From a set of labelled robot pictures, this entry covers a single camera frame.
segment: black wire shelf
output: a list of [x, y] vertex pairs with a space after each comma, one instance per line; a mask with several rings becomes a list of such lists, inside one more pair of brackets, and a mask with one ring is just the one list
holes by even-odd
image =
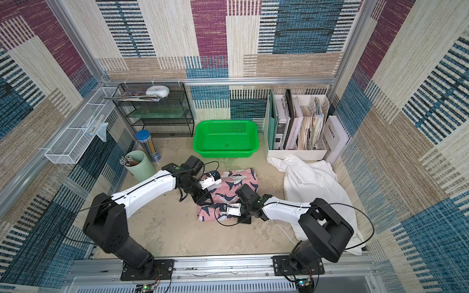
[[143, 91], [153, 85], [167, 86], [169, 95], [158, 102], [114, 100], [135, 133], [145, 129], [152, 137], [192, 137], [194, 116], [183, 83], [121, 83], [115, 96], [126, 91]]

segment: paper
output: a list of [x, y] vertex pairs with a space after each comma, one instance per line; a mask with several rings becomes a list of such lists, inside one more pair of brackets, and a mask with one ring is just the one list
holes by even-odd
[[315, 144], [319, 141], [319, 138], [321, 137], [322, 133], [322, 127], [323, 127], [323, 120], [324, 120], [324, 115], [321, 110], [321, 102], [319, 101], [318, 98], [315, 98], [314, 100], [316, 106], [315, 106], [315, 112], [313, 114], [313, 121], [312, 121], [312, 135], [311, 135], [311, 147], [314, 148]]
[[300, 134], [298, 135], [298, 150], [308, 150], [308, 141], [311, 137], [311, 122], [313, 114], [307, 106], [301, 106], [303, 121], [301, 123]]
[[285, 96], [275, 99], [275, 106], [279, 115], [279, 125], [275, 136], [274, 149], [283, 150], [283, 144], [287, 138], [288, 124], [290, 123], [290, 116], [288, 115], [288, 106]]

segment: white file organizer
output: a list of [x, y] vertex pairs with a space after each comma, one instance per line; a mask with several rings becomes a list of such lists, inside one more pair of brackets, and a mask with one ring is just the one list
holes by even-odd
[[[327, 113], [329, 111], [329, 100], [326, 95], [292, 95], [292, 98], [297, 98], [300, 106], [308, 106], [310, 104], [310, 99], [317, 97], [321, 102], [321, 109], [324, 114], [323, 128], [327, 118]], [[288, 155], [295, 155], [303, 161], [320, 161], [324, 158], [326, 154], [326, 147], [322, 139], [322, 135], [319, 141], [316, 143], [315, 150], [270, 150], [268, 143], [268, 127], [269, 127], [269, 116], [270, 116], [270, 96], [267, 98], [267, 107], [264, 118], [264, 144], [265, 144], [265, 153], [268, 157], [275, 157], [279, 159], [285, 159]]]

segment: light green cup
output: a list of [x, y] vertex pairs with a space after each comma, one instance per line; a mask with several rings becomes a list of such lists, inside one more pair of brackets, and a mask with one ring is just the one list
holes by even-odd
[[151, 164], [150, 159], [148, 156], [141, 150], [135, 150], [128, 153], [126, 156], [131, 157], [137, 161], [140, 161], [139, 164], [125, 168], [132, 173], [138, 182], [142, 182], [150, 178], [151, 176], [155, 175], [156, 171], [153, 165]]

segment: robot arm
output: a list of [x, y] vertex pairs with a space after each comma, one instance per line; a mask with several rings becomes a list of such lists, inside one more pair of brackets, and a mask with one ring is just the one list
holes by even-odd
[[218, 172], [210, 173], [210, 176], [202, 181], [197, 181], [193, 176], [199, 173], [204, 164], [198, 158], [190, 156], [185, 164], [180, 167], [168, 164], [147, 180], [138, 183], [124, 191], [114, 193], [111, 199], [116, 204], [123, 204], [127, 218], [130, 218], [138, 209], [151, 202], [160, 195], [181, 187], [192, 195], [194, 202], [204, 205], [211, 199], [206, 189], [213, 184], [221, 183]]
[[[207, 179], [194, 178], [203, 163], [191, 156], [185, 164], [168, 164], [148, 180], [122, 192], [107, 196], [97, 195], [83, 226], [83, 232], [106, 253], [114, 253], [130, 268], [132, 277], [149, 279], [155, 271], [154, 257], [129, 235], [127, 219], [145, 204], [174, 188], [181, 188], [198, 205], [204, 205], [212, 196], [207, 187], [220, 183], [220, 174], [210, 172]], [[282, 220], [299, 224], [308, 241], [299, 242], [290, 253], [290, 266], [297, 274], [303, 273], [315, 260], [324, 257], [337, 262], [352, 237], [352, 227], [326, 201], [317, 198], [312, 203], [293, 203], [263, 195], [260, 197], [247, 184], [237, 189], [239, 201], [224, 205], [220, 212], [238, 217], [238, 223], [250, 224], [252, 217]], [[318, 220], [326, 220], [320, 225]]]

